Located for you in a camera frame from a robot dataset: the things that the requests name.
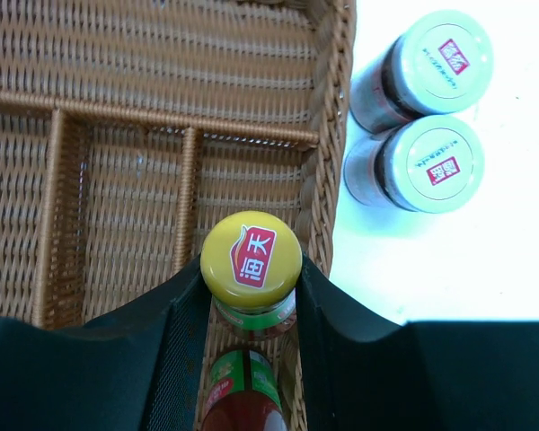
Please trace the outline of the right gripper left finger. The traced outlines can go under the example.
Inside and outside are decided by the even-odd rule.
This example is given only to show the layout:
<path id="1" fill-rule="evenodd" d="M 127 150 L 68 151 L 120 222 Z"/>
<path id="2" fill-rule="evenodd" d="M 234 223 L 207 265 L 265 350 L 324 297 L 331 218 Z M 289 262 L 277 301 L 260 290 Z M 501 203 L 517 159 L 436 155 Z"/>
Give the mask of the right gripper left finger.
<path id="1" fill-rule="evenodd" d="M 193 260 L 85 325 L 0 318 L 0 430 L 190 430 L 210 293 Z"/>

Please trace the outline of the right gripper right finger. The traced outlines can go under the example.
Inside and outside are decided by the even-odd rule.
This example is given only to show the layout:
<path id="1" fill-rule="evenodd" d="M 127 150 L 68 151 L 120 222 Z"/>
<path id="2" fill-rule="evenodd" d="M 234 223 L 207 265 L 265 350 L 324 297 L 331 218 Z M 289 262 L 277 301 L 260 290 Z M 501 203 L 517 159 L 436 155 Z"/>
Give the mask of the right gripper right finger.
<path id="1" fill-rule="evenodd" d="M 539 321 L 398 325 L 309 259 L 296 310 L 312 430 L 539 430 Z"/>

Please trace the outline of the red sauce bottle yellow cap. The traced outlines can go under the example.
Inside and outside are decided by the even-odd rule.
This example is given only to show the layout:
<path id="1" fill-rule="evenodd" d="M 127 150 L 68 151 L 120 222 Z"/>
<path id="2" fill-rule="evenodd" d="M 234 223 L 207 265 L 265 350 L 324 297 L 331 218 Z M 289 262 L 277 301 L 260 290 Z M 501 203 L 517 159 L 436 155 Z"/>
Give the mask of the red sauce bottle yellow cap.
<path id="1" fill-rule="evenodd" d="M 203 430 L 287 429 L 273 369 L 260 351 L 246 346 L 227 350 L 208 378 Z"/>

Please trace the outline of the white lid jar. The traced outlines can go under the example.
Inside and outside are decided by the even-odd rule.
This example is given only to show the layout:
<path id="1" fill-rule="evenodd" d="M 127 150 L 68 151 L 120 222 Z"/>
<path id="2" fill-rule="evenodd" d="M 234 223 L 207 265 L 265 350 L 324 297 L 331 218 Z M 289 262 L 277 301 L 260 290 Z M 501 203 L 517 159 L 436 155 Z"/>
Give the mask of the white lid jar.
<path id="1" fill-rule="evenodd" d="M 343 172 L 350 194 L 366 206 L 442 214 L 473 197 L 484 154 L 466 123 L 432 115 L 354 144 Z"/>
<path id="2" fill-rule="evenodd" d="M 493 73 L 486 30 L 456 10 L 429 13 L 351 81 L 356 122 L 379 133 L 435 114 L 471 107 Z"/>

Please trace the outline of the brown wicker divided basket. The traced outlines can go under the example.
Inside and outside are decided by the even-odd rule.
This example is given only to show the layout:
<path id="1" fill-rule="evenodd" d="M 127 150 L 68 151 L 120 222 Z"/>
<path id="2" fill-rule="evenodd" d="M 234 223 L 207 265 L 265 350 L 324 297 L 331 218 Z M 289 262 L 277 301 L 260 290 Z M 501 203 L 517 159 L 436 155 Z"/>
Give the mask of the brown wicker divided basket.
<path id="1" fill-rule="evenodd" d="M 87 322 L 244 210 L 329 272 L 356 20 L 352 1 L 0 1 L 0 316 Z"/>

